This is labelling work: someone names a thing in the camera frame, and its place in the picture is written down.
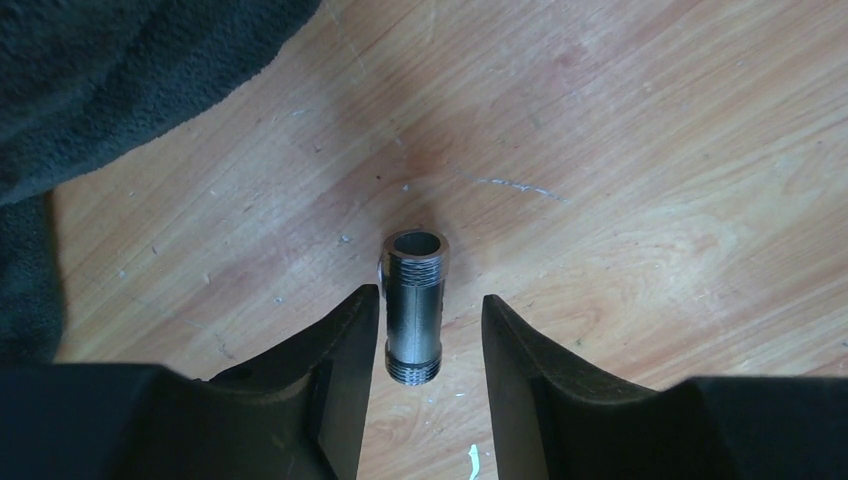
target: metal cylinder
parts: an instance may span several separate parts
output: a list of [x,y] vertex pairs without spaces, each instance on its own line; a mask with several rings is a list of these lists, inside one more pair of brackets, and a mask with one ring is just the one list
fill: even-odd
[[447,239],[405,230],[383,242],[380,276],[386,298],[386,370],[404,385],[434,379],[442,364],[442,298],[448,274]]

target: wood grain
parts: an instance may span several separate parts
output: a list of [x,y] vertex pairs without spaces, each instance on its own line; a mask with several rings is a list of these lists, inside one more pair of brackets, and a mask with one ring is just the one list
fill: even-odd
[[497,477],[486,293],[654,388],[845,376],[846,120],[845,2],[327,1],[224,102],[58,189],[61,359],[208,378],[423,224],[452,242],[444,369],[406,388],[377,355],[361,478],[466,478],[472,444]]

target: black plastic part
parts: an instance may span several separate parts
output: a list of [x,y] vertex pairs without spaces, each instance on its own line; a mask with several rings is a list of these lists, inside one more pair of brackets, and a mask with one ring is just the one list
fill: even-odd
[[501,479],[848,478],[848,380],[687,380],[654,392],[483,301]]
[[2,479],[355,478],[379,293],[209,382],[153,365],[0,370]]

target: fabric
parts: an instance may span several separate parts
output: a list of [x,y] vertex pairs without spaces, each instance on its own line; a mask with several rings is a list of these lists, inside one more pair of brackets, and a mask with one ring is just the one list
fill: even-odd
[[221,101],[319,0],[0,0],[0,364],[55,354],[43,194]]

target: wooden surface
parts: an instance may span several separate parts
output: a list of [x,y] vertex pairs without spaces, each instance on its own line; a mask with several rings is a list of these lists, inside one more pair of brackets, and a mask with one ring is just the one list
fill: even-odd
[[63,361],[208,378],[451,241],[444,367],[375,362],[361,478],[496,478],[479,311],[629,380],[848,375],[848,4],[333,0],[56,195]]

